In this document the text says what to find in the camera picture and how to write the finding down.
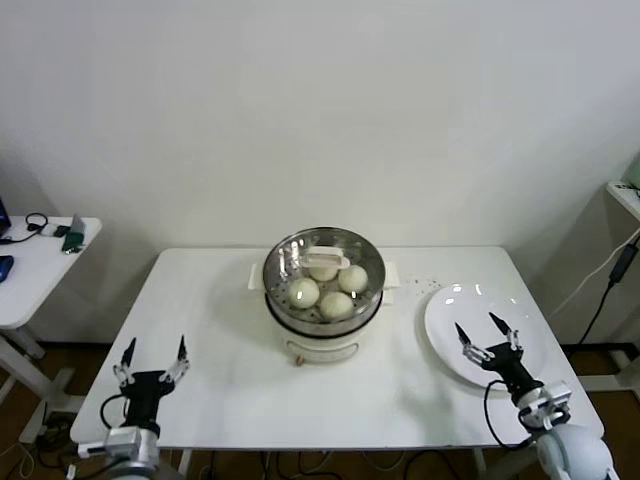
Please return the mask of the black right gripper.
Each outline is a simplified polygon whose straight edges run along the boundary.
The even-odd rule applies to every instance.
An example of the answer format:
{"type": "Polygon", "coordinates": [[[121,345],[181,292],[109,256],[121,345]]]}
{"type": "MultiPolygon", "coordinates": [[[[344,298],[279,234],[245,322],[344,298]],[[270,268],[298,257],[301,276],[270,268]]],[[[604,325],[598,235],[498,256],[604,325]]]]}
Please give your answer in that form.
{"type": "Polygon", "coordinates": [[[490,312],[489,316],[505,341],[488,347],[487,350],[477,347],[464,329],[455,322],[464,357],[476,365],[482,365],[486,371],[497,373],[512,396],[524,396],[541,388],[543,383],[535,379],[521,363],[524,349],[519,340],[519,331],[513,330],[505,320],[493,312],[490,312]]]}

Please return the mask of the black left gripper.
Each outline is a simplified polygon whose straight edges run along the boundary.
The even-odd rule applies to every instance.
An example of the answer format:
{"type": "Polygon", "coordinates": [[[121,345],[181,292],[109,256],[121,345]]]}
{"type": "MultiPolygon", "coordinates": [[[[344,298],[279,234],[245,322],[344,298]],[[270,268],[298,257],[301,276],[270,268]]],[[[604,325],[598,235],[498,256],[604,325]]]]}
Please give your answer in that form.
{"type": "Polygon", "coordinates": [[[177,358],[165,370],[131,373],[130,367],[135,351],[136,338],[124,350],[121,360],[113,366],[113,373],[122,388],[128,407],[123,426],[144,430],[159,430],[157,413],[160,400],[173,392],[173,385],[185,376],[190,368],[185,337],[181,336],[177,358]]]}

